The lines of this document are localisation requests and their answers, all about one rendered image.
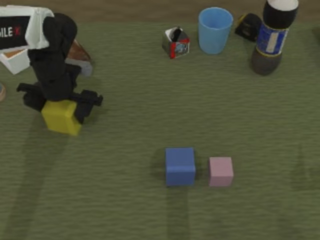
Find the blue label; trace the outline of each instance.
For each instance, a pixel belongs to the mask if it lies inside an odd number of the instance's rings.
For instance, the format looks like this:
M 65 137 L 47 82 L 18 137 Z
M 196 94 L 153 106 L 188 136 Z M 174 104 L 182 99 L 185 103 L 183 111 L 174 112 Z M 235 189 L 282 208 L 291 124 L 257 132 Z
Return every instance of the blue label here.
M 281 54 L 289 29 L 271 29 L 262 24 L 256 41 L 257 49 L 266 55 Z

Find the cup rim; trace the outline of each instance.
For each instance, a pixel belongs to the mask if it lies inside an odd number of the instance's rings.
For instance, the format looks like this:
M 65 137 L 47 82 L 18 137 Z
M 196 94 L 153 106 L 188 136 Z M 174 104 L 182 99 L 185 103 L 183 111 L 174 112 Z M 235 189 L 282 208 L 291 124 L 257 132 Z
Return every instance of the cup rim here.
M 228 24 L 228 25 L 225 26 L 225 27 L 219 27 L 219 28 L 217 28 L 217 27 L 209 27 L 209 26 L 207 26 L 206 24 L 204 24 L 203 21 L 202 21 L 202 19 L 200 18 L 200 16 L 201 16 L 204 12 L 209 11 L 209 10 L 212 10 L 212 9 L 222 10 L 223 12 L 225 12 L 226 14 L 228 14 L 229 17 L 230 17 L 230 19 L 231 19 L 230 24 Z M 224 29 L 227 29 L 227 28 L 229 28 L 229 27 L 232 26 L 232 24 L 233 24 L 233 22 L 234 22 L 234 16 L 231 14 L 231 12 L 229 12 L 229 11 L 228 11 L 227 9 L 225 9 L 225 8 L 218 7 L 218 6 L 213 6 L 213 7 L 207 7 L 207 8 L 205 8 L 205 9 L 203 9 L 203 10 L 199 13 L 198 21 L 199 21 L 199 23 L 201 23 L 202 26 L 204 26 L 204 27 L 207 28 L 207 29 L 211 29 L 211 30 L 224 30 Z

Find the pink cube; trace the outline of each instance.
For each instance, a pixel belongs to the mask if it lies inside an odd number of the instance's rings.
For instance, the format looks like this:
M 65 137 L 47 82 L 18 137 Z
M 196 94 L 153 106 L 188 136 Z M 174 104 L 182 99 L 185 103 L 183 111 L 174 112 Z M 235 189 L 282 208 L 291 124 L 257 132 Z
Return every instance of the pink cube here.
M 231 157 L 209 158 L 209 186 L 228 187 L 234 178 Z

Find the blue cup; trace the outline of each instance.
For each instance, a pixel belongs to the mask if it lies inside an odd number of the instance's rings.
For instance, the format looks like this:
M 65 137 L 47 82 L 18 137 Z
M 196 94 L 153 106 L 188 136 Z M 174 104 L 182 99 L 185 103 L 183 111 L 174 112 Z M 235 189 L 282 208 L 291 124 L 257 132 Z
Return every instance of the blue cup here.
M 231 26 L 232 14 L 220 7 L 202 10 L 198 18 L 198 41 L 206 54 L 219 54 L 226 46 Z

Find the red x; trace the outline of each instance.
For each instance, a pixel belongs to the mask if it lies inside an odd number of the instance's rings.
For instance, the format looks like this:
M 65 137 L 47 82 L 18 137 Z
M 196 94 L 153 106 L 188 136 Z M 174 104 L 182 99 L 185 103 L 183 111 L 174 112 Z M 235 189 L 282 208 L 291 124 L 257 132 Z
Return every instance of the red x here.
M 19 36 L 20 34 L 21 34 L 21 27 L 20 26 L 14 27 L 14 35 Z

